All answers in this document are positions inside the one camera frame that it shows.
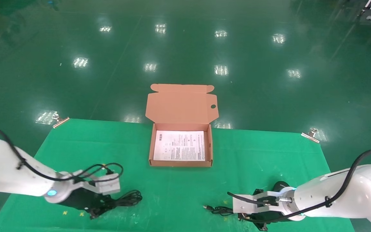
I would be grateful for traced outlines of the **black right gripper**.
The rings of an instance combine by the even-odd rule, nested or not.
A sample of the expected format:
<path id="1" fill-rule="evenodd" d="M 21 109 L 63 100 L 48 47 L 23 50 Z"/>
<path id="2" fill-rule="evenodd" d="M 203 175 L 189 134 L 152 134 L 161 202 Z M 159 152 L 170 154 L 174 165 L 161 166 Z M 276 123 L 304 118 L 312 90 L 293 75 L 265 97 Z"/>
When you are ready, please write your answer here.
<path id="1" fill-rule="evenodd" d="M 267 224 L 290 221 L 290 219 L 283 217 L 283 213 L 278 211 L 266 211 L 253 214 L 239 213 L 239 220 L 253 223 L 259 231 L 263 232 L 268 231 Z"/>

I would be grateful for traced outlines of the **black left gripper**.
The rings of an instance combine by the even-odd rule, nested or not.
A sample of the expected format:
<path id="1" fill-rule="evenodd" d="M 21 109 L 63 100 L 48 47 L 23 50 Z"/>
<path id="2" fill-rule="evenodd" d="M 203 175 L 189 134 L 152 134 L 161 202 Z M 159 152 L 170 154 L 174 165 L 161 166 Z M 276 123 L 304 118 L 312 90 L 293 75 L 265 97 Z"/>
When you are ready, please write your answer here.
<path id="1" fill-rule="evenodd" d="M 103 195 L 90 191 L 85 188 L 78 188 L 63 201 L 57 203 L 65 207 L 71 207 L 77 210 L 89 211 L 90 219 L 96 219 L 105 213 L 102 207 L 115 207 L 115 199 L 109 194 Z"/>

